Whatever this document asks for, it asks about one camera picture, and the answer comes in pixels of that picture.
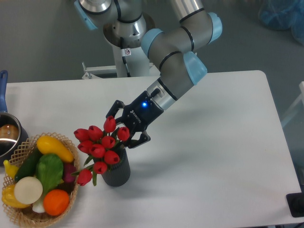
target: blue plastic bag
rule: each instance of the blue plastic bag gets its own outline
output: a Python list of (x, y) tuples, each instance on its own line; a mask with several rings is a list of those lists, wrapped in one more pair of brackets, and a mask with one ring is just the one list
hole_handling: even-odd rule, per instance
[(291, 29), (304, 45), (304, 0), (264, 0), (258, 17), (270, 29)]

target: black vase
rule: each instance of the black vase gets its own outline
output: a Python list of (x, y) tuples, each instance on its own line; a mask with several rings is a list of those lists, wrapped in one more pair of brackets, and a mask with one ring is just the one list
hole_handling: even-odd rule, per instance
[(126, 150), (118, 149), (115, 152), (119, 155), (119, 163), (112, 165), (110, 170), (102, 174), (102, 177), (109, 186), (119, 187), (129, 180), (131, 170)]

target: yellow squash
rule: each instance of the yellow squash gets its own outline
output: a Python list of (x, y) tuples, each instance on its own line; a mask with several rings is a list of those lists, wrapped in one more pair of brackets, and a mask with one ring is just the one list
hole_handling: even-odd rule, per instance
[(4, 160), (3, 165), (4, 165), (4, 169), (5, 169), (5, 172), (7, 173), (7, 175), (9, 177), (11, 177), (12, 179), (14, 179), (19, 167), (15, 166), (15, 165), (11, 165), (8, 160)]
[(27, 208), (30, 204), (23, 204), (16, 200), (14, 195), (15, 185), (9, 185), (2, 191), (2, 202), (14, 208)]
[(37, 147), (42, 154), (54, 153), (61, 161), (71, 163), (74, 160), (72, 152), (56, 138), (44, 135), (38, 138)]

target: fruit basket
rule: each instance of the fruit basket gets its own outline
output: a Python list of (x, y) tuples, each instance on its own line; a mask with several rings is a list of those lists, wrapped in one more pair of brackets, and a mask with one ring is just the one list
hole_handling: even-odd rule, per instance
[[(17, 167), (20, 167), (22, 163), (26, 160), (26, 158), (33, 152), (34, 148), (37, 145), (37, 140), (41, 136), (51, 136), (53, 138), (56, 138), (62, 142), (62, 144), (67, 147), (71, 153), (74, 156), (74, 160), (72, 164), (75, 166), (75, 168), (79, 169), (79, 157), (78, 157), (78, 151), (77, 148), (74, 146), (72, 141), (65, 137), (64, 135), (60, 135), (58, 133), (43, 133), (40, 135), (36, 135), (34, 137), (31, 137), (26, 140), (26, 142), (23, 142), (18, 149), (14, 151), (14, 154), (11, 156), (11, 159), (9, 160), (11, 165), (15, 165)], [(4, 190), (6, 187), (15, 184), (15, 181), (9, 177), (7, 174), (4, 177), (3, 182), (3, 188)], [(20, 227), (48, 227), (51, 226), (58, 221), (60, 221), (71, 209), (71, 207), (74, 204), (74, 201), (76, 199), (77, 191), (78, 191), (78, 184), (76, 183), (76, 180), (72, 183), (61, 183), (59, 184), (56, 189), (64, 190), (69, 195), (69, 205), (65, 209), (65, 211), (58, 215), (58, 216), (51, 216), (47, 214), (46, 212), (43, 213), (36, 213), (32, 210), (32, 205), (23, 209), (20, 208), (14, 208), (11, 206), (8, 206), (6, 204), (3, 204), (4, 212), (9, 217), (10, 221), (14, 223), (17, 226)]]

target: blue pot handle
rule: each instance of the blue pot handle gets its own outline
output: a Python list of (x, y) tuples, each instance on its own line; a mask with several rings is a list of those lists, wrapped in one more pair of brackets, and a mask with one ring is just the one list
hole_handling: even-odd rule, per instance
[(8, 72), (6, 70), (2, 70), (0, 72), (0, 113), (7, 113), (8, 108), (5, 102), (5, 93), (6, 93), (6, 84), (8, 82)]

